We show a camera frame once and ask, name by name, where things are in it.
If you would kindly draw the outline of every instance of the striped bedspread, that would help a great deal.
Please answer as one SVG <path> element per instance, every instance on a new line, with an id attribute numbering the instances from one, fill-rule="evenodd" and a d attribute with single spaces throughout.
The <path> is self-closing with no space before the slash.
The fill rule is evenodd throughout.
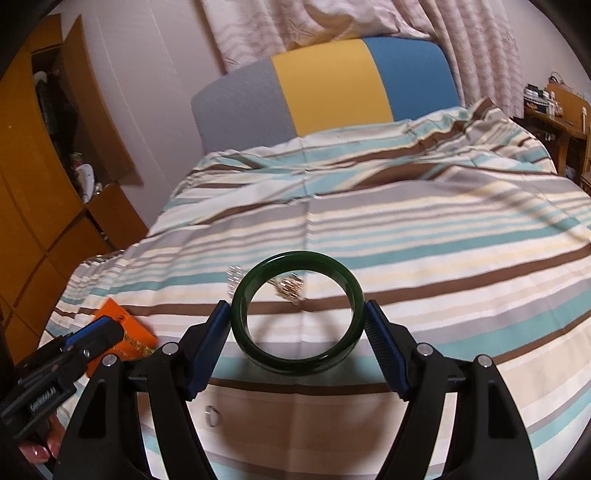
<path id="1" fill-rule="evenodd" d="M 417 341 L 448 356 L 494 357 L 547 479 L 591 417 L 590 228 L 591 199 L 485 99 L 417 121 L 208 155 L 147 238 L 76 270 L 47 331 L 77 330 L 112 297 L 160 341 L 178 339 L 229 300 L 228 266 L 322 252 Z M 298 307 L 265 285 L 249 309 L 255 341 L 279 356 L 319 353 L 350 321 L 340 287 L 303 275 Z M 61 409 L 64 421 L 78 396 Z M 454 403 L 448 395 L 429 478 L 443 469 Z M 140 406 L 152 472 L 166 478 L 143 395 Z M 207 406 L 220 414 L 216 427 Z M 221 479 L 365 480 L 379 471 L 405 404 L 387 391 L 365 336 L 336 368 L 287 378 L 252 364 L 230 334 L 189 409 Z"/>

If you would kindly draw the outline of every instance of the metal screw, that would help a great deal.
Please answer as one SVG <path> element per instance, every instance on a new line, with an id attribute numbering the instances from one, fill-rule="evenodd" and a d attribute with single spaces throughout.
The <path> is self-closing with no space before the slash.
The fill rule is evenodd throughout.
<path id="1" fill-rule="evenodd" d="M 492 365 L 492 358 L 488 355 L 478 355 L 478 363 L 484 368 L 488 368 Z"/>
<path id="2" fill-rule="evenodd" d="M 113 355 L 110 353 L 109 355 L 105 355 L 103 358 L 103 365 L 106 367 L 112 367 L 117 362 L 117 355 Z"/>
<path id="3" fill-rule="evenodd" d="M 428 343 L 419 343 L 417 345 L 417 352 L 422 356 L 429 356 L 433 353 L 433 347 Z"/>
<path id="4" fill-rule="evenodd" d="M 178 352 L 178 344 L 174 342 L 165 343 L 162 347 L 162 353 L 164 355 L 172 355 Z"/>
<path id="5" fill-rule="evenodd" d="M 220 425 L 221 416 L 220 413 L 211 405 L 205 407 L 205 423 L 211 428 L 215 428 Z"/>

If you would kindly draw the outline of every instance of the white wall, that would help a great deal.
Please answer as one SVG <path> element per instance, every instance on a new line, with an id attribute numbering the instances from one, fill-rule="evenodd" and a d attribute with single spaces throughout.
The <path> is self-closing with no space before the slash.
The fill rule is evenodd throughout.
<path id="1" fill-rule="evenodd" d="M 96 79 L 138 174 L 121 181 L 144 222 L 203 154 L 192 96 L 222 75 L 200 0 L 64 0 L 64 37 L 82 14 Z"/>
<path id="2" fill-rule="evenodd" d="M 552 71 L 576 92 L 591 93 L 591 80 L 573 50 L 548 18 L 528 0 L 503 0 L 513 27 L 525 83 L 543 88 Z"/>

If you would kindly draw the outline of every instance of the finger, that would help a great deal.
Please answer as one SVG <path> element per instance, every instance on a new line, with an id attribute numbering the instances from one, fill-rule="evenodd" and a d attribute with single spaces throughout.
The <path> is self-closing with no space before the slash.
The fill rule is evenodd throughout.
<path id="1" fill-rule="evenodd" d="M 51 456 L 45 447 L 36 445 L 35 443 L 22 442 L 18 447 L 29 463 L 35 465 L 45 463 Z"/>
<path id="2" fill-rule="evenodd" d="M 60 454 L 61 442 L 64 439 L 66 429 L 60 423 L 56 414 L 49 417 L 49 422 L 51 424 L 51 431 L 47 436 L 47 446 L 53 455 L 53 458 L 57 458 Z"/>

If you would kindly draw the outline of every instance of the orange packet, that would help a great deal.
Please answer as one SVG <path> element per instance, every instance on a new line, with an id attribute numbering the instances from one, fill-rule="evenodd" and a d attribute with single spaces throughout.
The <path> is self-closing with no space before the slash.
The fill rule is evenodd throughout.
<path id="1" fill-rule="evenodd" d="M 102 358 L 109 353 L 114 353 L 122 360 L 136 360 L 151 355 L 158 345 L 158 339 L 113 299 L 107 299 L 100 310 L 96 312 L 95 320 L 104 315 L 120 323 L 125 331 L 125 336 L 113 348 L 88 363 L 86 375 L 89 378 L 92 377 Z"/>

